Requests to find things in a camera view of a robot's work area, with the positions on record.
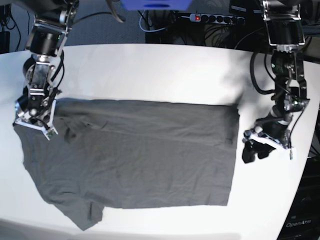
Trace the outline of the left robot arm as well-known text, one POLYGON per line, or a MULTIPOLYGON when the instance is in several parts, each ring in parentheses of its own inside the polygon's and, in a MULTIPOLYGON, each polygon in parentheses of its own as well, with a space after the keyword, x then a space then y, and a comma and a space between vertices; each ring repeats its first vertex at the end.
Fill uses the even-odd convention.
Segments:
POLYGON ((257 52, 250 59, 250 78, 255 90, 261 95, 271 94, 274 105, 264 118, 254 122, 243 133, 242 160, 252 163, 264 159, 274 150, 285 150, 293 155, 290 124, 295 113, 302 114, 308 106, 307 82, 304 74, 302 46, 306 39, 302 27, 300 0, 261 0, 259 2, 268 35, 273 48, 271 69, 274 74, 273 90, 258 86, 254 65, 257 52))

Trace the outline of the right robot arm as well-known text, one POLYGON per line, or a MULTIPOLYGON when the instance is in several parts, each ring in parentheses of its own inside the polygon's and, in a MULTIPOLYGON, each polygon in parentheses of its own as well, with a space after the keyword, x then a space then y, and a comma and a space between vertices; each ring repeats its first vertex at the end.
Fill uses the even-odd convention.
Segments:
POLYGON ((31 56, 23 65, 25 84, 16 101, 17 122, 47 124, 58 90, 54 79, 61 65, 52 58, 63 59, 63 47, 72 30, 79 7, 77 0, 16 0, 14 3, 34 14, 33 27, 25 49, 31 56))

